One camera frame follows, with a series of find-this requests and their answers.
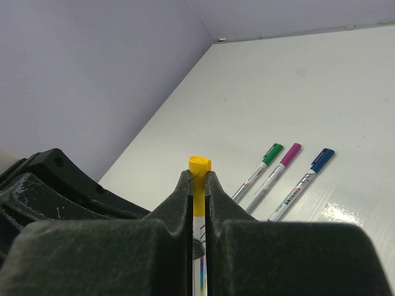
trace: pink marker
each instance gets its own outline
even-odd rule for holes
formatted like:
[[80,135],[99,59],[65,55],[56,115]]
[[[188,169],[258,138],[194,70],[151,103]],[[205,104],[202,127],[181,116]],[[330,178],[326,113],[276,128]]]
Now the pink marker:
[[283,159],[281,159],[280,164],[274,169],[273,173],[270,174],[269,178],[263,183],[263,185],[258,189],[254,195],[254,200],[247,207],[246,212],[251,214],[252,211],[260,204],[262,199],[264,199],[265,194],[270,190],[276,180],[281,176],[285,168],[292,162],[297,153],[300,151],[302,146],[299,143],[292,145],[290,150],[285,154]]

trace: pen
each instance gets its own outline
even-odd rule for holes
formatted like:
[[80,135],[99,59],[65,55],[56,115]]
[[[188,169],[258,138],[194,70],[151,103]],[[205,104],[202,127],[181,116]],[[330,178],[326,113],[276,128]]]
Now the pen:
[[272,160],[280,153],[281,150],[283,150],[283,146],[275,143],[272,146],[272,148],[270,148],[269,151],[266,152],[264,159],[262,160],[262,163],[256,169],[255,173],[253,173],[252,176],[249,177],[249,179],[246,182],[244,182],[243,185],[241,185],[241,187],[233,195],[232,199],[235,202],[239,202],[243,198],[243,196],[251,188],[251,185],[253,185],[255,181],[258,180],[260,174],[262,174],[262,172],[266,169],[266,167],[270,165]]
[[[205,179],[211,170],[211,160],[200,156],[189,158],[193,183],[193,237],[206,249]],[[203,296],[206,289],[206,256],[193,261],[193,295]]]
[[299,143],[295,143],[292,145],[292,147],[285,154],[283,159],[281,159],[280,164],[274,169],[273,173],[270,174],[267,180],[255,193],[254,199],[246,209],[247,213],[251,214],[256,206],[258,206],[258,204],[262,201],[262,199],[264,199],[265,194],[270,190],[271,186],[275,183],[275,181],[281,176],[285,168],[291,163],[292,159],[294,159],[294,157],[301,148],[302,146]]
[[312,162],[311,167],[306,175],[299,181],[294,189],[287,195],[283,202],[278,206],[274,213],[269,217],[267,221],[276,222],[278,221],[284,213],[289,209],[293,202],[300,196],[302,191],[309,185],[309,183],[314,179],[315,175],[325,166],[329,159],[334,156],[335,152],[331,149],[325,148],[317,156],[317,158]]

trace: blue marker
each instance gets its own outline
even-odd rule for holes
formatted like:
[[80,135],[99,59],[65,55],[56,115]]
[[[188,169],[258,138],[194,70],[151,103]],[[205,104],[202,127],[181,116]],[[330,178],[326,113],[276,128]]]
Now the blue marker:
[[329,159],[334,156],[335,152],[331,149],[325,148],[317,156],[317,158],[312,162],[309,172],[304,175],[300,182],[295,186],[294,189],[287,195],[283,202],[278,206],[274,213],[269,217],[269,222],[277,222],[285,214],[287,209],[292,205],[292,203],[300,196],[302,191],[310,184],[314,179],[315,175],[324,167],[324,165],[329,161]]

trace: green marker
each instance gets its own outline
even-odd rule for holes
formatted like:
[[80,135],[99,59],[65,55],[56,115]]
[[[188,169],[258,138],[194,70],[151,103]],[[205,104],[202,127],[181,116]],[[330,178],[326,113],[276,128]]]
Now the green marker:
[[243,183],[239,190],[237,190],[236,193],[233,195],[232,199],[235,202],[238,203],[243,198],[243,196],[246,195],[247,191],[251,188],[251,185],[253,185],[258,180],[262,172],[267,168],[268,165],[270,165],[270,163],[273,161],[274,158],[276,158],[281,150],[283,150],[283,146],[277,143],[275,143],[272,148],[269,149],[255,173],[252,174],[252,176],[249,177],[249,179],[245,183]]

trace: white tabletop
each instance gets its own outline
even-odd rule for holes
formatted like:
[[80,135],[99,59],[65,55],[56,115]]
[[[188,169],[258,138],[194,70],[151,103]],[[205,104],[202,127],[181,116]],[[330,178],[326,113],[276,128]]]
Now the white tabletop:
[[[325,147],[336,156],[283,221],[344,221],[395,283],[395,27],[212,46],[101,179],[149,210],[190,155],[232,196],[274,143],[302,151],[253,213],[266,220]],[[244,208],[277,158],[242,200]]]

